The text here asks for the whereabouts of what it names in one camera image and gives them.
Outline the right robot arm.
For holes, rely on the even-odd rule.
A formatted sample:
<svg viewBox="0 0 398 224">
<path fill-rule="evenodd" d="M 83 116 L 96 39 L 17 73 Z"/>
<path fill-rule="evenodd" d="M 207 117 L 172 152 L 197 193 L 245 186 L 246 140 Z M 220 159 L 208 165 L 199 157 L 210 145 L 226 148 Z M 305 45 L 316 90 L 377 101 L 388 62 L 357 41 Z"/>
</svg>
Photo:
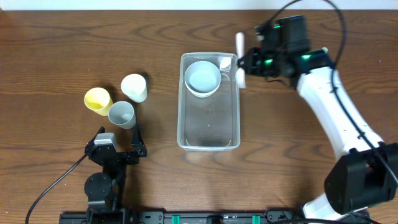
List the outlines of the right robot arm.
<svg viewBox="0 0 398 224">
<path fill-rule="evenodd" d="M 263 52 L 254 47 L 245 52 L 238 44 L 236 51 L 241 88 L 247 74 L 290 78 L 330 141 L 336 164 L 324 181 L 324 193 L 302 207 L 306 220 L 339 221 L 396 196 L 397 144 L 385 144 L 360 115 L 326 48 Z"/>
</svg>

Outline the grey cup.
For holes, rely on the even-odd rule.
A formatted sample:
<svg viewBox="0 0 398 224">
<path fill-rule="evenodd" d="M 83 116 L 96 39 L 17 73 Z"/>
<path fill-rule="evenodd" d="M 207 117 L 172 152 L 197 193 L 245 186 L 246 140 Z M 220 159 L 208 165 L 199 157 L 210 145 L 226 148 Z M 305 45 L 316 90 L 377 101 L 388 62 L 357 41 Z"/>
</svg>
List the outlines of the grey cup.
<svg viewBox="0 0 398 224">
<path fill-rule="evenodd" d="M 131 129 L 136 125 L 136 114 L 134 107 L 127 101 L 114 103 L 108 113 L 109 120 L 123 129 Z"/>
</svg>

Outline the white bowl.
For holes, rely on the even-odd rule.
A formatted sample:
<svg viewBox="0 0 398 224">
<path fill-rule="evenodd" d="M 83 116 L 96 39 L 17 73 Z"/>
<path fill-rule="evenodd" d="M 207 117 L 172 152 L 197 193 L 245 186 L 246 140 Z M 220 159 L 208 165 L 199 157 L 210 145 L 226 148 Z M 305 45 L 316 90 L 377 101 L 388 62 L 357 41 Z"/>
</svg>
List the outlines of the white bowl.
<svg viewBox="0 0 398 224">
<path fill-rule="evenodd" d="M 200 93 L 191 89 L 188 89 L 188 91 L 195 97 L 199 97 L 199 98 L 206 98 L 211 96 L 212 94 L 214 94 L 216 92 L 216 90 L 213 91 L 209 91 L 209 92 L 205 92 L 205 93 Z"/>
</svg>

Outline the grey bowl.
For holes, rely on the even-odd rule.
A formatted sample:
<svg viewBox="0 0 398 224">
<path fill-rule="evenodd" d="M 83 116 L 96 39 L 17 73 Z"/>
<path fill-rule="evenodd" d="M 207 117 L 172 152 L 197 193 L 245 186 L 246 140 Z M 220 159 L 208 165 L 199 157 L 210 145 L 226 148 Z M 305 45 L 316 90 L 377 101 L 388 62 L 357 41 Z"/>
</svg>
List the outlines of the grey bowl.
<svg viewBox="0 0 398 224">
<path fill-rule="evenodd" d="M 200 93 L 217 90 L 221 85 L 221 72 L 209 61 L 197 61 L 186 69 L 184 82 L 188 89 Z"/>
</svg>

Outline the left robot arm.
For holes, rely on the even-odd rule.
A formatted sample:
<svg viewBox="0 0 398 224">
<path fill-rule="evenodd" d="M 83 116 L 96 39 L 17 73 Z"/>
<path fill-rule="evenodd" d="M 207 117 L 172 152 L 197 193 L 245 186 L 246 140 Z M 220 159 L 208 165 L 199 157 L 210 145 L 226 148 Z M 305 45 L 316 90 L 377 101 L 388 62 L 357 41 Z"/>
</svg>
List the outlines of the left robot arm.
<svg viewBox="0 0 398 224">
<path fill-rule="evenodd" d="M 132 151 L 118 152 L 115 134 L 100 127 L 85 147 L 89 160 L 103 168 L 89 176 L 84 191 L 88 197 L 88 223 L 136 223 L 137 215 L 121 204 L 126 183 L 127 166 L 137 165 L 146 157 L 147 149 L 139 125 L 133 127 Z"/>
</svg>

